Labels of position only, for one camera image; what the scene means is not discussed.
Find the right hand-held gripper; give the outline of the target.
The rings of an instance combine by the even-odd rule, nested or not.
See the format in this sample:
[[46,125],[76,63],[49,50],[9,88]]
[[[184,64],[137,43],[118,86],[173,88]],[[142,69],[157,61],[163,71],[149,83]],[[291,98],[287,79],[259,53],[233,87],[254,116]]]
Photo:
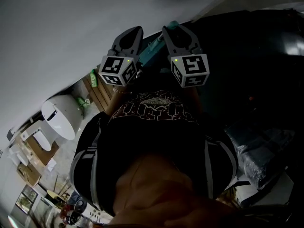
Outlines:
[[207,55],[203,53],[198,37],[187,27],[177,26],[177,48],[172,41],[172,30],[162,27],[163,39],[169,52],[171,72],[182,88],[202,86],[210,70]]

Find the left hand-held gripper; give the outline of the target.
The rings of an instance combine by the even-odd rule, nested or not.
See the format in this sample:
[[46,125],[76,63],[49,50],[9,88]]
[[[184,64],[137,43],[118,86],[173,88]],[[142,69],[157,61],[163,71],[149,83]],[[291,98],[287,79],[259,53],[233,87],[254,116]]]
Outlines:
[[127,86],[137,73],[136,64],[142,47],[143,29],[136,26],[124,31],[103,56],[99,75],[108,85]]

